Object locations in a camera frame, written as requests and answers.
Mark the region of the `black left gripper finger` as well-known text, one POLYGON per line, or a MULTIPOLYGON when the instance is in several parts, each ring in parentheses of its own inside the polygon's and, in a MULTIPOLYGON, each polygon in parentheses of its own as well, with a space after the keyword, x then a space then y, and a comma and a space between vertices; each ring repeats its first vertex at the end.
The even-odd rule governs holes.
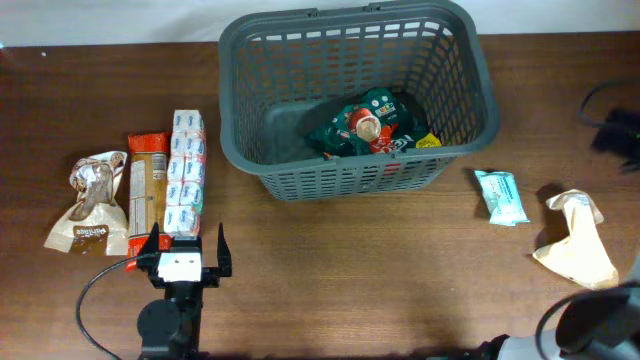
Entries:
POLYGON ((217 262, 219 268, 232 267, 232 256, 225 239, 223 223, 218 226, 217 262))
POLYGON ((156 254, 159 251, 159 237, 160 237, 159 224, 155 222, 147 240, 145 241, 144 245, 141 248, 141 254, 142 255, 156 254))

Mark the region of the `white tissue multipack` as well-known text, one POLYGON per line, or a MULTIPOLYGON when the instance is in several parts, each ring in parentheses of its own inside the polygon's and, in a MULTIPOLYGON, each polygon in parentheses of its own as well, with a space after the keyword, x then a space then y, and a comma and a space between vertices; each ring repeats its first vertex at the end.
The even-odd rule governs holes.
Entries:
POLYGON ((197 236, 204 203, 206 134, 198 110, 176 110, 167 168, 164 230, 172 237, 197 236))

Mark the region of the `beige paper bag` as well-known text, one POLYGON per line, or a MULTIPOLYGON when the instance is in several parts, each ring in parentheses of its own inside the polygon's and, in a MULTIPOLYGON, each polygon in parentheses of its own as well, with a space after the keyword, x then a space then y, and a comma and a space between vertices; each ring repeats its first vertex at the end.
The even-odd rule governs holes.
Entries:
POLYGON ((546 200, 550 210, 561 211, 569 235, 537 249, 532 257, 555 274, 590 290, 619 284, 619 273, 612 264, 598 234, 604 217, 584 191, 572 189, 546 200))

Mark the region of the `light blue wipes pack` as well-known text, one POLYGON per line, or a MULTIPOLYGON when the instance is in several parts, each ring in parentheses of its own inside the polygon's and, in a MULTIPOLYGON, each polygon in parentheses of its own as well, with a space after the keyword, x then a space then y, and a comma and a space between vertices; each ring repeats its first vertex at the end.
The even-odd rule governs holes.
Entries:
POLYGON ((474 175, 490 213, 490 224, 515 226, 529 222, 512 173, 475 170, 474 175))

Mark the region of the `green red snack bag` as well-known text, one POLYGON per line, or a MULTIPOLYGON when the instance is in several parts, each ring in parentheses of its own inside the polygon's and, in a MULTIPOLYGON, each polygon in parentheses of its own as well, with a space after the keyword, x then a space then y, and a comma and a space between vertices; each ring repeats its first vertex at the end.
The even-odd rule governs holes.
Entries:
POLYGON ((305 142, 325 158, 390 154, 440 147, 441 140, 387 88, 374 88, 344 106, 305 142))

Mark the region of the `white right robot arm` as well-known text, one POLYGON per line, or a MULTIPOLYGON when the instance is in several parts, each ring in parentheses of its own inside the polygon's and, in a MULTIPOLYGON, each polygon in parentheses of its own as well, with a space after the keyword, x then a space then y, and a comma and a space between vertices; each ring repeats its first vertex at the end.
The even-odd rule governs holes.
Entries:
POLYGON ((637 359, 639 357, 639 262, 607 290, 586 291, 552 305, 526 338, 501 335, 467 359, 637 359))

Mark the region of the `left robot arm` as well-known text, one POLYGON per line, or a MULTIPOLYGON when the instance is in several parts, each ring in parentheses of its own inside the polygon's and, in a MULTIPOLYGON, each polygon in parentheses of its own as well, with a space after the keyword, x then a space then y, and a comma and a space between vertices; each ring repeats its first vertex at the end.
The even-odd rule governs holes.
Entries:
POLYGON ((160 248, 159 226, 154 225, 138 253, 136 266, 147 273, 164 297, 147 304, 137 320, 142 359, 207 359, 199 350, 203 293, 232 275, 232 256, 218 227, 217 265, 202 265, 202 239, 178 236, 169 250, 160 248))

